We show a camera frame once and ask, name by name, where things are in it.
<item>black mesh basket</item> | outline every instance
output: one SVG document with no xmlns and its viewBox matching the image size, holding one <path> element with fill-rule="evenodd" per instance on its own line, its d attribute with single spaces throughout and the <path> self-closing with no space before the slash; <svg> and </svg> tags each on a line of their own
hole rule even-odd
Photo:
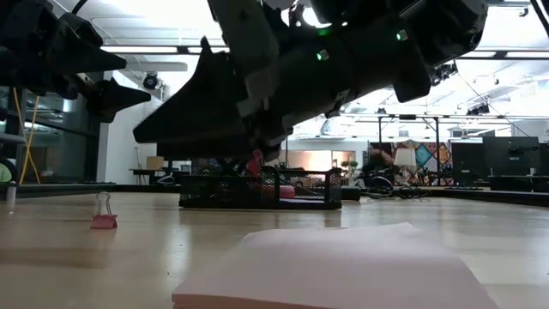
<svg viewBox="0 0 549 309">
<path fill-rule="evenodd" d="M 182 176 L 179 206 L 216 209 L 334 209 L 341 207 L 341 169 L 278 170 L 261 160 L 195 159 Z"/>
</svg>

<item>computer screen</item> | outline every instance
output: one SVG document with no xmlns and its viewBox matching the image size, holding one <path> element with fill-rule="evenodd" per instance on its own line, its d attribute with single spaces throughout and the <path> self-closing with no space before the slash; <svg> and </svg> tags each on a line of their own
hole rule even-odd
<svg viewBox="0 0 549 309">
<path fill-rule="evenodd" d="M 549 176 L 549 147 L 546 142 L 540 143 L 541 167 L 539 174 Z"/>
<path fill-rule="evenodd" d="M 529 175 L 531 168 L 540 168 L 538 137 L 483 137 L 486 165 L 492 174 Z"/>
<path fill-rule="evenodd" d="M 484 145 L 481 142 L 453 142 L 452 170 L 457 182 L 488 180 L 490 169 L 484 159 Z"/>
</svg>

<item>paper stack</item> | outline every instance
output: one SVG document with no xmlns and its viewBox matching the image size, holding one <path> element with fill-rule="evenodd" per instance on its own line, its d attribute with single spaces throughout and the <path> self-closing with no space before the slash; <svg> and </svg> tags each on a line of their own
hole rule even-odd
<svg viewBox="0 0 549 309">
<path fill-rule="evenodd" d="M 497 309 L 409 224 L 252 233 L 173 292 L 175 309 Z"/>
</svg>

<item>black camera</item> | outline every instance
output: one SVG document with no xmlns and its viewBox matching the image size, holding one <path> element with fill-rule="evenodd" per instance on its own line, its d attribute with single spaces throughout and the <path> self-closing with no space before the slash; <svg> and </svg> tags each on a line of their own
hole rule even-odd
<svg viewBox="0 0 549 309">
<path fill-rule="evenodd" d="M 158 72 L 148 72 L 143 79 L 143 87 L 147 90 L 156 90 L 162 86 L 162 81 L 158 78 Z"/>
</svg>

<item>pink binder clip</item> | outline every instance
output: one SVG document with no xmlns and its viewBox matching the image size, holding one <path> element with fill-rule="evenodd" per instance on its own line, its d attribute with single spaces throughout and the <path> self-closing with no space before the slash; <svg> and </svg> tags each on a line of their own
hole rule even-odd
<svg viewBox="0 0 549 309">
<path fill-rule="evenodd" d="M 105 196 L 105 206 L 106 206 L 106 215 L 101 214 L 101 209 L 103 208 L 103 201 L 101 200 L 101 196 Z M 100 192 L 97 193 L 97 196 L 95 196 L 97 199 L 97 215 L 94 215 L 94 218 L 92 219 L 92 229 L 113 229 L 117 228 L 117 216 L 113 215 L 111 212 L 111 205 L 109 204 L 109 200 L 111 199 L 111 195 L 107 192 Z"/>
</svg>

